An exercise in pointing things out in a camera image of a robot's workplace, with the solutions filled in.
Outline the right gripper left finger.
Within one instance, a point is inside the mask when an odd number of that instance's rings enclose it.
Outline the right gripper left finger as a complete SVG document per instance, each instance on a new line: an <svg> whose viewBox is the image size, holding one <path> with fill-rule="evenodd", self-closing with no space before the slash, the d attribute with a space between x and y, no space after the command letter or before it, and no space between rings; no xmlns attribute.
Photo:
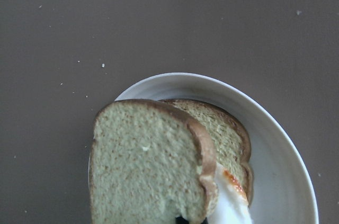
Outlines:
<svg viewBox="0 0 339 224"><path fill-rule="evenodd" d="M175 223L176 224L189 224L189 222L181 216L175 218Z"/></svg>

